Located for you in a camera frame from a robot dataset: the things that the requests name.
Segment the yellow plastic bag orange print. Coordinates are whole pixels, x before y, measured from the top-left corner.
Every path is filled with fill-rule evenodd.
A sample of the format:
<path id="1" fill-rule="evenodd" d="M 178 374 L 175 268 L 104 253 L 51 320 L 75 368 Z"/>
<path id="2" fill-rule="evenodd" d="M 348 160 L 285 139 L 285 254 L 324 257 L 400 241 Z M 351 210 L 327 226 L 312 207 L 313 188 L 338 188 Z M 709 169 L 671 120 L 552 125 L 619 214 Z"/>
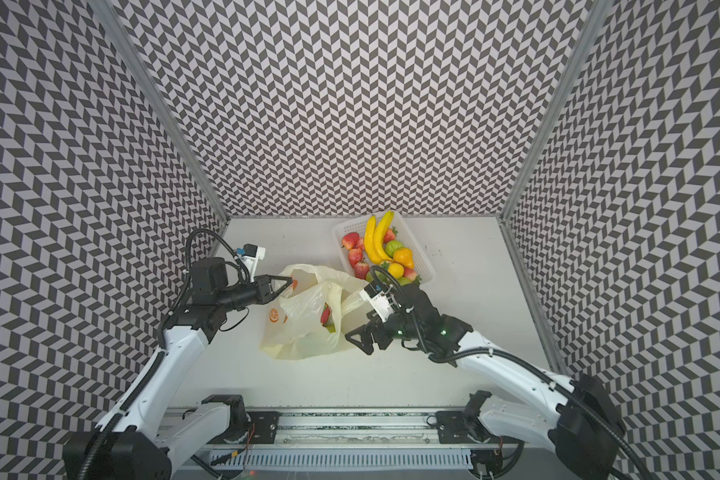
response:
<path id="1" fill-rule="evenodd" d="M 370 305 L 360 292 L 368 284 L 344 271 L 326 266 L 291 264 L 281 272 L 293 285 L 264 314 L 261 351 L 275 360 L 304 360 L 352 350 L 345 334 L 367 321 Z M 327 304 L 335 333 L 320 324 Z"/>

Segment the yellow lemon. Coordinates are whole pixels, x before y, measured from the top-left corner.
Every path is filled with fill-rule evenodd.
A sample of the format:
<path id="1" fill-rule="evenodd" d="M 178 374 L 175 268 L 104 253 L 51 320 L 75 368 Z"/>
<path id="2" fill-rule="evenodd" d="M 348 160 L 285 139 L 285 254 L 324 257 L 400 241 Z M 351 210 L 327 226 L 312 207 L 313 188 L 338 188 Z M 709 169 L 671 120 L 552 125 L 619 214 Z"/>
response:
<path id="1" fill-rule="evenodd" d="M 395 279 L 400 279 L 405 274 L 405 267 L 398 263 L 390 262 L 387 264 L 386 269 Z"/>

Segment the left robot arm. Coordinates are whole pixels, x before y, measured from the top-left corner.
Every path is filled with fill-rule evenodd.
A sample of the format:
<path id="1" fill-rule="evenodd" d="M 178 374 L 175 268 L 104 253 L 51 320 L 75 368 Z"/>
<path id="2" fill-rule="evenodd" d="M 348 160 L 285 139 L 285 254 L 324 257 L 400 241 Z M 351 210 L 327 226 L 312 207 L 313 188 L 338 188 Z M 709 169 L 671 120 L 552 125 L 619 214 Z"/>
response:
<path id="1" fill-rule="evenodd" d="M 158 347 L 126 393 L 92 429 L 73 434 L 63 448 L 70 479 L 170 479 L 210 441 L 247 442 L 254 425 L 239 395 L 217 394 L 191 408 L 165 434 L 169 403 L 227 315 L 277 299 L 293 283 L 259 275 L 265 250 L 229 247 L 229 259 L 208 256 L 187 263 L 175 304 L 157 330 Z"/>

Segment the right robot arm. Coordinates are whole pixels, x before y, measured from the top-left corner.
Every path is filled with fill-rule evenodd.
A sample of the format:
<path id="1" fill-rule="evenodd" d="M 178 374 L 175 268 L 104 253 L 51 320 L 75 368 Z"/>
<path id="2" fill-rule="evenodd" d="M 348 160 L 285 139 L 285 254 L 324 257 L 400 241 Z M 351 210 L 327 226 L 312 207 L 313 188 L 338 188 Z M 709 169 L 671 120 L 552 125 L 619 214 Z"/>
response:
<path id="1" fill-rule="evenodd" d="M 469 439 L 514 439 L 522 446 L 541 447 L 580 479 L 622 478 L 615 461 L 623 454 L 640 478 L 650 478 L 645 462 L 625 439 L 621 414 L 597 378 L 573 379 L 533 365 L 470 324 L 439 312 L 415 284 L 374 281 L 360 297 L 371 307 L 368 321 L 345 338 L 365 354 L 394 341 L 413 342 L 429 361 L 482 375 L 512 396 L 505 401 L 485 390 L 471 394 L 460 427 Z"/>

